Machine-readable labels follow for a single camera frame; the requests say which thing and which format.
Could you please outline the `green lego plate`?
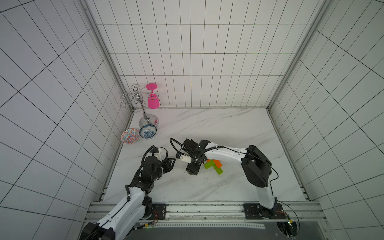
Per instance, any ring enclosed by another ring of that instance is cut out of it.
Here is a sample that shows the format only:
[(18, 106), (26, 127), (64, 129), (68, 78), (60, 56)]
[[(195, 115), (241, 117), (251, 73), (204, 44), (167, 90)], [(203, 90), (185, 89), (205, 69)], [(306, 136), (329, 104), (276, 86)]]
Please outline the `green lego plate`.
[(209, 169), (209, 168), (211, 168), (211, 167), (213, 167), (213, 166), (215, 166), (216, 164), (215, 164), (215, 162), (214, 161), (212, 161), (212, 160), (207, 160), (207, 162), (204, 164), (204, 167), (205, 167), (205, 169)]
[(224, 172), (221, 168), (217, 167), (216, 165), (214, 165), (213, 168), (218, 175), (221, 175)]

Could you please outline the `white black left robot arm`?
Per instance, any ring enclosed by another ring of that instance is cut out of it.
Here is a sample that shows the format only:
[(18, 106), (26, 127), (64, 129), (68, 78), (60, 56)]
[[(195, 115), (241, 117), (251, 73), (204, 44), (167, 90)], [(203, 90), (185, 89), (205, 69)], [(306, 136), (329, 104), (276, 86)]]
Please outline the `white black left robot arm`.
[(149, 196), (155, 181), (170, 172), (175, 158), (163, 147), (149, 147), (132, 182), (125, 185), (126, 195), (97, 223), (87, 223), (80, 240), (123, 240), (133, 230), (153, 226), (166, 216), (166, 204), (153, 204)]

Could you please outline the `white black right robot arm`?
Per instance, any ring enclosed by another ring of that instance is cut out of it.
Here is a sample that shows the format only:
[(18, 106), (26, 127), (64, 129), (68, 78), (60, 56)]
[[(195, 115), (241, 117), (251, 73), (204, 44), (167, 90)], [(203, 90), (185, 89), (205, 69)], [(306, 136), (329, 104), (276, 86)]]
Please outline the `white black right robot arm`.
[(208, 160), (233, 163), (242, 166), (247, 180), (256, 187), (259, 203), (256, 214), (263, 219), (271, 219), (276, 212), (277, 198), (270, 187), (270, 175), (275, 170), (269, 159), (256, 147), (232, 148), (218, 145), (208, 140), (199, 143), (186, 139), (183, 143), (171, 138), (171, 146), (177, 158), (187, 162), (186, 171), (197, 175), (201, 166)]

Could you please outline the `blue floral ceramic bowl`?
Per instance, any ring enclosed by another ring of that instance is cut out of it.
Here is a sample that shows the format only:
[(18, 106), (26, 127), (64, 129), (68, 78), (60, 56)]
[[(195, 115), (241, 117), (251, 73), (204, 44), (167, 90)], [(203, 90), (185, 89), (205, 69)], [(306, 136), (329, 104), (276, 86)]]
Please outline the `blue floral ceramic bowl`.
[(143, 126), (139, 131), (139, 135), (143, 139), (151, 139), (156, 135), (156, 133), (157, 127), (151, 124)]

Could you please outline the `orange patterned ceramic bowl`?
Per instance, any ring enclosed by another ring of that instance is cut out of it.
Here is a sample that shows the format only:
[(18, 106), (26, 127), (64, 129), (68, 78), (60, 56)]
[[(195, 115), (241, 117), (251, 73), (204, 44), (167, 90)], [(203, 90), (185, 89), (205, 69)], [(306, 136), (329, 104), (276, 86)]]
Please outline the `orange patterned ceramic bowl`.
[(139, 139), (139, 131), (137, 129), (127, 129), (121, 135), (121, 142), (124, 144), (133, 144)]

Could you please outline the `pink plastic wine glass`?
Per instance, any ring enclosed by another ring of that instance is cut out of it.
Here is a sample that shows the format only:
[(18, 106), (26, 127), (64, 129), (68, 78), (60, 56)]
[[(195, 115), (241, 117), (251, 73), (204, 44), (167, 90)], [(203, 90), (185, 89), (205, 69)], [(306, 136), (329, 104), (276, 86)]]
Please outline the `pink plastic wine glass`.
[(150, 91), (148, 96), (148, 107), (150, 109), (158, 109), (160, 107), (159, 97), (154, 93), (154, 90), (158, 88), (157, 84), (149, 83), (146, 85), (147, 90)]

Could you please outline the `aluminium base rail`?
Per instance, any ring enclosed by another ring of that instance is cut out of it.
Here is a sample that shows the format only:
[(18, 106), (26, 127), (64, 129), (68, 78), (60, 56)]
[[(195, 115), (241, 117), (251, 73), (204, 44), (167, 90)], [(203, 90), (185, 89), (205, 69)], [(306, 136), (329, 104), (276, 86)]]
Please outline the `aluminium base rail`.
[(292, 220), (302, 232), (309, 228), (328, 229), (325, 214), (317, 202), (279, 203), (270, 219), (262, 218), (255, 202), (153, 202), (139, 203), (138, 223), (154, 222), (152, 228), (247, 228), (277, 230)]

